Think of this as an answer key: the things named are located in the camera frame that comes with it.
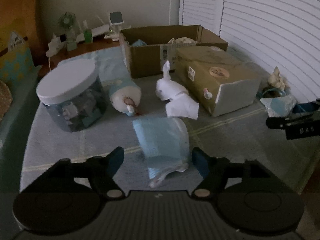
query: white cable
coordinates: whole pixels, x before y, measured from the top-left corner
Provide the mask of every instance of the white cable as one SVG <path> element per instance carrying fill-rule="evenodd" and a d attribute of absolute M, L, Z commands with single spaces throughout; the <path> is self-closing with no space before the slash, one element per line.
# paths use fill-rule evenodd
<path fill-rule="evenodd" d="M 49 69 L 50 69 L 50 71 L 51 71 L 51 67 L 50 67 L 50 57 L 49 57 Z"/>

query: closed cardboard box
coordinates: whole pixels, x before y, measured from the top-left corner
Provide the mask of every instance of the closed cardboard box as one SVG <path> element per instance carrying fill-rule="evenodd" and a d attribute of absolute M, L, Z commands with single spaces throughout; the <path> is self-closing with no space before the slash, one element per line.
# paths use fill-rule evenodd
<path fill-rule="evenodd" d="M 176 73 L 213 116 L 253 103 L 260 77 L 217 47 L 177 49 Z"/>
<path fill-rule="evenodd" d="M 172 38 L 191 38 L 197 44 L 167 44 Z M 176 48 L 182 46 L 216 46 L 227 50 L 228 43 L 200 25 L 154 26 L 122 30 L 119 34 L 120 46 L 126 66 L 132 78 L 159 75 L 164 63 L 169 60 L 175 69 Z M 137 40 L 147 45 L 131 46 Z"/>

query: louvered door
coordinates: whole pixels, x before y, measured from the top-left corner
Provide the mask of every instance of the louvered door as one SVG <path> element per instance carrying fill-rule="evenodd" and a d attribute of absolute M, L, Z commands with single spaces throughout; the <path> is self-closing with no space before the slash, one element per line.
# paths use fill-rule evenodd
<path fill-rule="evenodd" d="M 320 0 L 224 0 L 220 36 L 268 72 L 278 66 L 300 102 L 320 98 Z"/>
<path fill-rule="evenodd" d="M 180 24 L 214 31 L 215 5 L 216 0 L 180 0 Z"/>

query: table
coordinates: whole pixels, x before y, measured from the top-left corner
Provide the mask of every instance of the table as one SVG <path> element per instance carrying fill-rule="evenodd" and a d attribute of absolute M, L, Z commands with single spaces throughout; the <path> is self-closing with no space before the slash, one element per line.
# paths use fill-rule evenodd
<path fill-rule="evenodd" d="M 93 38 L 93 43 L 86 44 L 81 42 L 78 44 L 77 49 L 72 51 L 67 51 L 66 48 L 63 48 L 59 51 L 58 54 L 50 57 L 50 67 L 51 70 L 54 69 L 62 60 L 79 56 L 81 54 L 85 54 L 88 52 L 100 50 L 100 49 L 107 49 L 112 47 L 118 47 L 119 41 L 112 41 L 112 39 L 104 39 L 104 35 L 99 35 Z M 43 78 L 47 73 L 49 73 L 49 63 L 46 63 L 42 66 L 41 70 L 39 71 L 39 78 Z"/>

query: ribbed black surface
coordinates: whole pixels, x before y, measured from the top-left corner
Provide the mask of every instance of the ribbed black surface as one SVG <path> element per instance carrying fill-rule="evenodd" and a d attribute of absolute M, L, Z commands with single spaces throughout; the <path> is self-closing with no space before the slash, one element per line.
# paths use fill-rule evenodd
<path fill-rule="evenodd" d="M 79 231 L 51 237 L 23 232 L 17 239 L 298 240 L 301 238 L 295 233 L 265 238 L 236 232 L 218 217 L 209 203 L 194 201 L 184 191 L 133 191 L 125 200 L 107 203 L 100 216 Z"/>

